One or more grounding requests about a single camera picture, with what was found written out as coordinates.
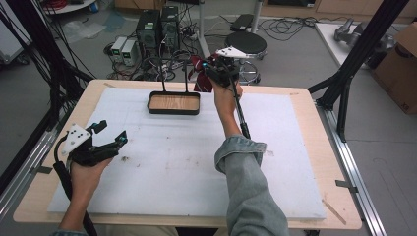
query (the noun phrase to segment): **black stool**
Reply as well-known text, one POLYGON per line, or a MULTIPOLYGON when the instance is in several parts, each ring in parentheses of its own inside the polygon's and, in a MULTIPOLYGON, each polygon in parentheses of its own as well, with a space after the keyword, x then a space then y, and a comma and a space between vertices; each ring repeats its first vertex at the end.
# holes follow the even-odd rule
MULTIPOLYGON (((233 32, 226 37, 225 40, 226 47, 233 46, 234 48, 242 51, 247 54, 250 58, 264 59, 264 56, 267 54, 267 42, 260 36, 246 31, 237 31, 233 32)), ((261 75, 258 72, 257 67, 245 59, 239 59, 240 66, 240 83, 243 85, 248 85, 250 83, 258 83, 261 80, 261 75), (249 65, 252 70, 245 70, 245 65, 249 65)))

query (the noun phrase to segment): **black metal pole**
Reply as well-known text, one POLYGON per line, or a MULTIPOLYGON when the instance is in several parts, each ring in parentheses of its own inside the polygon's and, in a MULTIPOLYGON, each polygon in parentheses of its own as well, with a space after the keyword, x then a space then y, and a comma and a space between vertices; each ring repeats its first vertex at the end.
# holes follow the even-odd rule
POLYGON ((381 38, 404 9, 409 0, 385 0, 371 19, 357 43, 353 46, 340 69, 330 78, 308 88, 310 93, 328 87, 325 94, 317 100, 319 106, 332 110, 334 103, 341 96, 337 117, 337 133, 344 137, 347 104, 350 84, 365 60, 372 54, 381 38))
POLYGON ((230 84, 232 84, 233 96, 236 102, 236 112, 237 112, 237 116, 239 117, 240 129, 242 130, 242 135, 245 136, 247 139, 251 139, 251 134, 249 133, 248 124, 246 124, 245 117, 243 116, 242 107, 240 106, 240 101, 239 101, 240 97, 239 97, 239 94, 237 93, 236 84, 231 77, 229 79, 230 79, 230 84))

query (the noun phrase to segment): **denim jacket sleeve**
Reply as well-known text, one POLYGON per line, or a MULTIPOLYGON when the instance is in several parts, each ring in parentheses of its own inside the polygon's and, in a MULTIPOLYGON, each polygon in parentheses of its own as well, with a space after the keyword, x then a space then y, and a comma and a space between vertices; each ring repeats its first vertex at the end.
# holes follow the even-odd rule
POLYGON ((58 229, 52 234, 50 234, 49 236, 88 236, 88 235, 84 232, 58 229))
POLYGON ((266 147, 243 136, 232 136, 214 156, 215 168, 226 174, 231 236, 289 235, 287 219, 273 200, 260 168, 266 147))

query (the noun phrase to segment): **jacket cuff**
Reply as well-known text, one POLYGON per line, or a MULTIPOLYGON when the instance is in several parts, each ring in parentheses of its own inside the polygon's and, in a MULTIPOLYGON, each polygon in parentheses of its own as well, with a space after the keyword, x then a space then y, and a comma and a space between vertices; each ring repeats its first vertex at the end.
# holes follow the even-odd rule
POLYGON ((225 174, 225 157, 232 153, 252 153, 261 166, 263 153, 267 144, 257 143, 245 138, 243 135, 234 135, 227 138, 214 155, 215 169, 225 174))
POLYGON ((88 235, 84 232, 79 232, 79 231, 57 229, 55 232, 53 232, 49 236, 88 236, 88 235))

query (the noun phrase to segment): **round stool seat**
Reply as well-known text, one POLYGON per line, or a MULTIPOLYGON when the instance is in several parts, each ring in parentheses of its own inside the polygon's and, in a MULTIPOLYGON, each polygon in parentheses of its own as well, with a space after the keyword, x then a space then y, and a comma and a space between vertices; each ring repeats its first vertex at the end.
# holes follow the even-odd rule
POLYGON ((226 37, 225 44, 246 54, 259 54, 267 49, 267 42, 263 38, 246 31, 233 32, 226 37))

